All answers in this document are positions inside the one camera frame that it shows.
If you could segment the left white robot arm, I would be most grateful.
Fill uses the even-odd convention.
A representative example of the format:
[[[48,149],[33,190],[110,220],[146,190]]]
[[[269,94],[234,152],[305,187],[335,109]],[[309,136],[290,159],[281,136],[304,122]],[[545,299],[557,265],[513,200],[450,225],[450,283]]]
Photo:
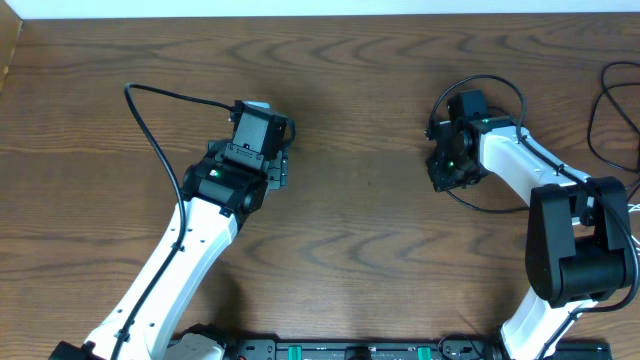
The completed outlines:
[[[211,141],[185,173],[181,198],[156,249],[107,318],[54,359],[221,359],[223,341],[200,329],[173,337],[216,259],[269,191],[287,183],[294,121],[269,104],[236,102],[231,138]]]

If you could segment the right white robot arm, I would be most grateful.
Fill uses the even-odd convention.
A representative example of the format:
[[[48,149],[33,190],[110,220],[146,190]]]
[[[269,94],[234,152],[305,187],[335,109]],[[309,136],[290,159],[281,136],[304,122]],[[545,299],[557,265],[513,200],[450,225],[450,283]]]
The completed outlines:
[[[635,295],[639,260],[623,184],[594,178],[542,147],[510,114],[492,115],[479,90],[446,90],[444,121],[425,130],[435,141],[427,158],[434,189],[451,192],[489,174],[501,178],[526,204],[525,268],[530,288],[499,329],[485,356],[545,359],[586,313],[603,313],[617,290]]]

